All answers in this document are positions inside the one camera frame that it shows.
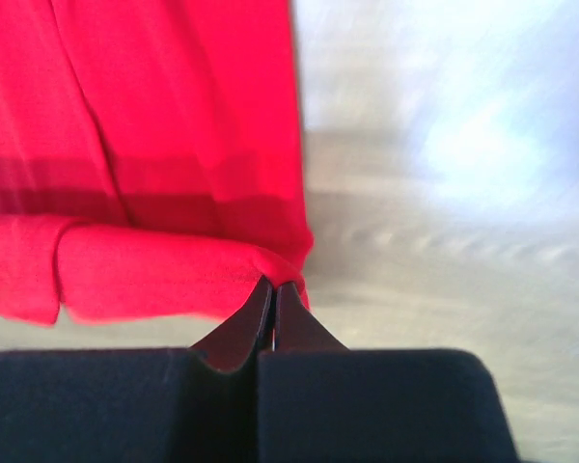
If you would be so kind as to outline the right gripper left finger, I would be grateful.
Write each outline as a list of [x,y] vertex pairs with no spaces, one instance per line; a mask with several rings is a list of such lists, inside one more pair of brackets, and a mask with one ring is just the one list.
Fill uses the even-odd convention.
[[253,462],[274,291],[196,344],[0,352],[0,462]]

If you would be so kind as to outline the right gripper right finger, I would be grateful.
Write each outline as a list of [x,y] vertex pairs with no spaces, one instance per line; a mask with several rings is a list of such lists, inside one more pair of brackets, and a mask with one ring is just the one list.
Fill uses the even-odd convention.
[[515,462],[494,380],[457,349],[351,350],[276,295],[274,348],[258,358],[262,462]]

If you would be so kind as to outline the bright red t shirt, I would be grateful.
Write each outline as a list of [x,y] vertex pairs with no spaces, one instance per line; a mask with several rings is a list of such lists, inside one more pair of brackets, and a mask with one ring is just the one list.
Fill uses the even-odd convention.
[[0,315],[226,318],[303,288],[286,1],[0,1]]

